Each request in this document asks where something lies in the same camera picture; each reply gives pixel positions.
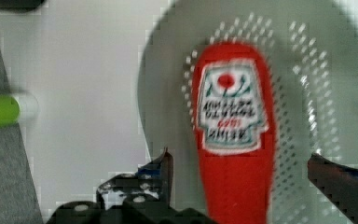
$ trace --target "gray surface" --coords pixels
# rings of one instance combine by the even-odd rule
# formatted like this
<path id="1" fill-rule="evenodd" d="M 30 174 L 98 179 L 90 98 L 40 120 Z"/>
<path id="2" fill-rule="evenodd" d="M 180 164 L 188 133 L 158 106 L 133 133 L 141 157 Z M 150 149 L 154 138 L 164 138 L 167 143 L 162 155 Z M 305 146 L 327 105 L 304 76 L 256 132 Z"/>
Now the gray surface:
<path id="1" fill-rule="evenodd" d="M 8 93 L 0 52 L 0 93 Z M 42 223 L 18 125 L 0 129 L 0 224 Z"/>
<path id="2" fill-rule="evenodd" d="M 181 93 L 186 55 L 211 36 L 221 21 L 232 23 L 236 17 L 243 21 L 251 12 L 272 19 L 276 45 L 269 63 L 273 76 L 281 77 L 281 83 L 274 85 L 278 90 L 275 99 L 279 98 L 275 109 L 280 112 L 276 112 L 279 148 L 270 209 L 272 223 L 347 223 L 307 179 L 306 161 L 312 151 L 310 130 L 304 92 L 292 72 L 301 56 L 291 51 L 289 41 L 291 22 L 304 22 L 309 27 L 307 35 L 317 39 L 317 49 L 329 53 L 340 150 L 333 151 L 325 143 L 331 138 L 324 133 L 328 129 L 323 129 L 324 155 L 340 157 L 341 163 L 358 167 L 358 31 L 333 1 L 326 0 L 183 0 L 161 20 L 145 49 L 138 98 L 151 155 L 157 156 L 165 146 L 173 154 L 172 205 L 177 209 L 205 209 L 197 148 Z M 321 105 L 316 107 L 319 116 L 326 114 Z M 288 112 L 285 118 L 280 116 L 284 111 Z"/>

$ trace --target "white surface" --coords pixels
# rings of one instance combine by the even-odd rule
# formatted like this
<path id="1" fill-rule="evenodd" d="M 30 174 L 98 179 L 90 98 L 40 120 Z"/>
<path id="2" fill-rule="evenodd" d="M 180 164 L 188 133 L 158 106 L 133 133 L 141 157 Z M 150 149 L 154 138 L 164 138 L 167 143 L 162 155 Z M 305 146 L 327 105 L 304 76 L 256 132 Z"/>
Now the white surface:
<path id="1" fill-rule="evenodd" d="M 358 21 L 358 1 L 337 1 Z M 146 163 L 139 60 L 170 2 L 48 0 L 32 14 L 0 11 L 10 84 L 40 106 L 37 120 L 21 130 L 45 220 L 63 202 L 93 200 L 114 172 Z"/>

